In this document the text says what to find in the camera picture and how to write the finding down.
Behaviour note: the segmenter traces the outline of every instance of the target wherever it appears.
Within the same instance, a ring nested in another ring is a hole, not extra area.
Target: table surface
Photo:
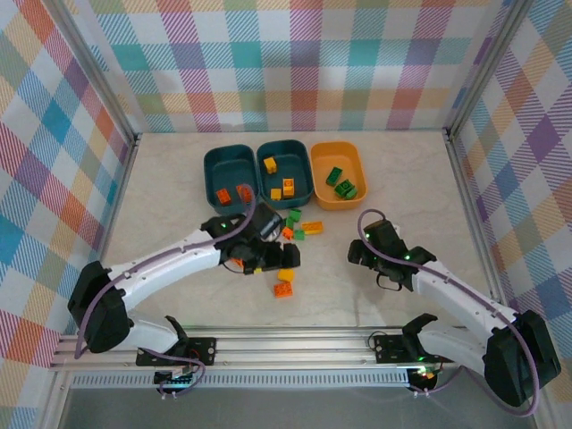
[[[362,210],[383,210],[409,247],[434,253],[465,282],[488,295],[467,221],[437,131],[267,132],[146,134],[105,254],[105,266],[166,247],[215,215],[206,202],[203,157],[213,147],[297,139],[308,148],[347,140],[360,152],[368,195],[358,209],[324,211],[312,199],[304,221],[322,221],[324,233],[297,242],[302,259],[294,296],[276,299],[276,272],[244,276],[222,267],[196,273],[149,297],[137,310],[181,324],[211,326],[395,326],[423,313],[458,322],[432,301],[408,290],[381,290],[375,273],[347,262]]]

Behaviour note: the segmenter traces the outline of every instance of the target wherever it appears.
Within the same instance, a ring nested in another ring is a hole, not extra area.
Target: orange bowl
[[[359,152],[348,141],[325,141],[310,149],[310,163],[314,176],[314,191],[318,205],[324,210],[348,210],[356,208],[367,195],[367,182]],[[342,169],[338,183],[349,179],[357,188],[354,199],[338,198],[334,187],[325,180],[333,167]]]

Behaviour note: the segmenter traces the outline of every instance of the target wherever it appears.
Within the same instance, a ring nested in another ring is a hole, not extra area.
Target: purple cable
[[[452,284],[453,286],[461,289],[463,292],[465,292],[469,297],[471,297],[472,299],[474,299],[476,302],[478,302],[479,304],[481,304],[483,307],[485,307],[487,310],[491,311],[492,314],[495,317],[498,317],[499,320],[501,320],[505,325],[507,325],[507,327],[510,329],[510,331],[513,333],[513,335],[515,336],[515,338],[517,339],[518,343],[520,344],[520,347],[522,348],[522,350],[525,353],[525,357],[526,357],[526,362],[528,363],[528,367],[530,368],[530,374],[533,377],[533,400],[532,403],[530,405],[530,407],[526,410],[526,411],[518,411],[514,408],[509,408],[506,405],[504,405],[503,403],[500,402],[500,400],[497,398],[497,396],[491,392],[488,388],[486,388],[485,386],[483,386],[481,383],[477,382],[477,385],[483,389],[483,391],[487,394],[487,396],[489,398],[491,398],[500,408],[502,408],[504,411],[506,411],[507,413],[513,415],[513,416],[517,416],[517,417],[528,417],[531,416],[532,414],[534,414],[534,412],[536,411],[536,409],[538,408],[538,403],[540,401],[540,382],[538,380],[538,372],[536,371],[536,364],[534,363],[534,358],[532,353],[530,352],[530,349],[528,348],[528,345],[526,344],[525,339],[522,337],[522,335],[520,334],[520,332],[517,330],[517,328],[514,327],[514,325],[510,322],[509,319],[507,319],[504,315],[502,315],[501,313],[497,313],[497,310],[491,305],[489,304],[488,301],[482,299],[481,297],[479,297],[477,294],[475,294],[472,290],[470,290],[469,288],[467,288],[465,285],[457,282],[454,279],[449,278],[447,275],[443,274],[443,273],[439,273],[438,271],[435,271],[432,268],[420,265],[420,264],[416,264],[414,262],[409,262],[409,261],[405,261],[402,259],[398,259],[395,257],[389,257],[383,253],[381,253],[379,250],[377,250],[376,248],[374,248],[374,246],[372,246],[369,241],[367,241],[366,236],[364,235],[363,229],[362,229],[362,221],[364,219],[364,217],[369,214],[369,213],[376,213],[377,215],[380,215],[383,220],[385,220],[385,214],[383,212],[381,212],[380,210],[375,210],[374,208],[369,208],[366,211],[364,211],[359,218],[357,219],[357,234],[359,235],[359,238],[364,242],[364,244],[366,245],[366,247],[371,250],[375,255],[377,255],[378,257],[385,259],[388,262],[393,262],[394,264],[400,264],[400,265],[407,265],[407,266],[413,266],[414,268],[416,268],[417,270],[420,271],[425,271],[426,273],[432,274],[435,277],[438,277],[442,280],[446,280],[449,284]],[[467,372],[469,373],[469,376],[476,381],[476,378],[473,374],[470,373],[470,371],[467,370]],[[443,386],[440,386],[436,389],[433,389],[429,392],[433,392],[433,391],[440,391],[442,388],[444,388],[445,386],[449,385],[449,382],[452,381],[454,378],[456,378],[458,375],[460,374],[460,370],[458,370]]]
[[[200,375],[197,377],[197,379],[190,386],[185,387],[182,391],[177,392],[177,396],[182,396],[182,395],[186,395],[187,393],[189,393],[192,390],[192,388],[195,387],[197,384],[199,384],[200,381],[205,376],[206,366],[200,360],[191,359],[190,357],[168,356],[168,355],[164,355],[163,353],[157,353],[156,351],[149,350],[149,349],[143,349],[143,350],[146,351],[147,353],[149,353],[153,356],[156,356],[158,358],[161,358],[161,359],[175,360],[177,362],[189,362],[190,364],[194,364],[194,365],[197,365],[200,367],[201,372],[200,372]],[[159,391],[161,392],[162,395],[165,395],[165,393],[163,391],[163,383],[159,384]]]
[[[242,186],[244,187],[244,189],[247,189],[251,195],[254,195],[254,190],[252,188],[250,188],[249,185],[244,183],[244,184],[242,184]],[[164,252],[161,252],[161,253],[154,255],[148,259],[145,259],[144,261],[139,262],[138,264],[134,265],[129,270],[127,270],[125,273],[128,273],[128,274],[136,273],[141,268],[145,268],[146,266],[153,264],[155,261],[158,261],[159,259],[163,259],[164,257],[168,257],[170,255],[179,254],[179,253],[185,253],[188,250],[193,250],[195,248],[203,248],[205,246],[213,246],[216,243],[230,239],[230,238],[234,237],[235,235],[240,234],[242,232],[242,230],[244,230],[247,227],[247,225],[250,223],[250,221],[252,220],[252,216],[254,215],[256,205],[257,205],[257,203],[253,199],[252,203],[250,204],[250,209],[247,212],[247,217],[244,219],[244,221],[239,225],[239,227],[236,230],[231,231],[228,234],[224,234],[221,237],[217,237],[216,239],[203,241],[201,243],[191,243],[191,244],[188,244],[186,246],[183,246],[182,248],[169,248]],[[81,358],[81,355],[83,355],[85,353],[85,351],[88,349],[88,346],[86,346],[85,348],[82,349],[81,348],[81,342],[82,342],[82,340],[86,334],[86,329],[88,327],[89,318],[93,314],[93,311],[96,308],[97,303],[105,295],[105,293],[108,290],[110,290],[113,286],[115,286],[121,280],[124,280],[127,278],[125,273],[121,273],[120,275],[115,277],[113,280],[111,280],[109,283],[107,283],[106,286],[104,286],[97,293],[97,295],[91,300],[91,302],[89,303],[88,308],[86,310],[86,313],[83,316],[83,319],[81,319],[80,330],[78,332],[78,341],[75,344],[75,353],[73,356],[76,359]]]

